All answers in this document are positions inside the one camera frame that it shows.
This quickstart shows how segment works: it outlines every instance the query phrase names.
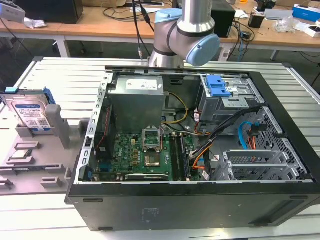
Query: blue hard drive label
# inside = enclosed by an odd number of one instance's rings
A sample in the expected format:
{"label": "blue hard drive label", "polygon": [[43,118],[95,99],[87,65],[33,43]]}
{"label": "blue hard drive label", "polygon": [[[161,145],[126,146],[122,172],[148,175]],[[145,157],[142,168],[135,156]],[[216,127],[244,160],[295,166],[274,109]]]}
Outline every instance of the blue hard drive label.
{"label": "blue hard drive label", "polygon": [[16,112],[24,124],[32,131],[49,131],[51,126],[45,116],[45,107],[43,104],[16,104]]}

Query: workbench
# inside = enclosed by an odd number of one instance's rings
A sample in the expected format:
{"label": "workbench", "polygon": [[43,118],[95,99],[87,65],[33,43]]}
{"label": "workbench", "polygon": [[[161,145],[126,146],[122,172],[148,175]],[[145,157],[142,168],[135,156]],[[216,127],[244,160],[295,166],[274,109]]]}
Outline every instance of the workbench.
{"label": "workbench", "polygon": [[[146,66],[146,61],[102,58],[49,58],[33,61],[15,87],[46,86],[61,115],[71,126],[90,119],[105,66]],[[309,143],[320,155],[320,97],[290,66],[280,63],[210,62],[203,68],[219,71],[257,71],[262,74]],[[0,163],[17,136],[16,121],[0,105]],[[157,231],[90,232],[73,205],[64,203],[64,194],[0,196],[0,237],[5,239],[235,239],[309,235],[320,237],[320,205],[299,213],[278,227],[220,228]]]}
{"label": "workbench", "polygon": [[[233,6],[235,9],[239,8],[247,13],[250,13],[257,3],[254,0],[248,0],[247,3],[240,3],[238,0]],[[22,39],[47,39],[55,40],[63,58],[70,57],[67,41],[89,41],[89,42],[116,42],[116,43],[136,43],[137,32],[133,22],[117,21],[115,19],[104,16],[103,10],[100,7],[84,7],[83,15],[77,24],[62,24],[62,23],[48,23],[47,27],[30,29],[23,24],[8,22],[5,24],[11,31]],[[281,6],[275,6],[274,9],[286,10]],[[117,11],[123,12],[125,9],[117,8]],[[155,14],[149,14],[151,22],[154,22]],[[128,17],[132,16],[132,12],[127,11],[121,14],[116,13],[114,17]],[[240,22],[247,25],[247,19],[241,19]],[[311,22],[299,19],[304,23]],[[298,51],[298,52],[320,52],[320,38],[313,38],[307,34],[295,31],[277,33],[273,24],[275,21],[264,20],[261,28],[252,30],[255,32],[255,39],[248,46],[249,49],[274,50],[271,59],[274,60],[277,51]],[[138,22],[141,37],[146,44],[154,43],[154,33],[151,28],[144,21]],[[12,38],[11,33],[0,22],[0,37]],[[224,53],[229,52],[238,41],[238,33],[234,27],[228,38],[220,39],[220,46],[222,51],[220,53],[219,61],[226,61],[223,57]]]}

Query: motherboard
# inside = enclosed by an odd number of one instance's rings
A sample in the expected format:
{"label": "motherboard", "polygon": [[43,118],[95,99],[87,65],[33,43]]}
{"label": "motherboard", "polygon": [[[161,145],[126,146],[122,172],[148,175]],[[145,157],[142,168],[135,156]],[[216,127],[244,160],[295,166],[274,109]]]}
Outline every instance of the motherboard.
{"label": "motherboard", "polygon": [[188,156],[194,151],[190,135],[117,134],[112,160],[99,159],[99,180],[185,181],[190,177]]}

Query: open computer tower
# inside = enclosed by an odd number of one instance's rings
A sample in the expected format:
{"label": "open computer tower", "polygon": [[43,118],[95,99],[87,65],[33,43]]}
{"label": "open computer tower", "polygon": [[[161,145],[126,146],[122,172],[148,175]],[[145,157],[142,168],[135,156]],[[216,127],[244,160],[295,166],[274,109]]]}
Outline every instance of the open computer tower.
{"label": "open computer tower", "polygon": [[258,72],[106,67],[67,197],[92,231],[277,226],[320,159]]}

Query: ram slot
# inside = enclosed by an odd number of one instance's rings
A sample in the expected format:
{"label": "ram slot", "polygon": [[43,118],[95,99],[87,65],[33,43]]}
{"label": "ram slot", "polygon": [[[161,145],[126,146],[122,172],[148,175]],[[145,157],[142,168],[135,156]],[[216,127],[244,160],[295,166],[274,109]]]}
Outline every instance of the ram slot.
{"label": "ram slot", "polygon": [[179,164],[177,158],[177,145],[176,145],[176,138],[170,134],[169,138],[170,142],[170,155],[171,155],[171,164],[172,164],[172,178],[173,181],[180,180],[180,172],[179,172]]}
{"label": "ram slot", "polygon": [[189,178],[190,172],[188,168],[188,159],[186,155],[184,137],[180,135],[176,138],[176,140],[181,180],[185,181],[187,178]]}

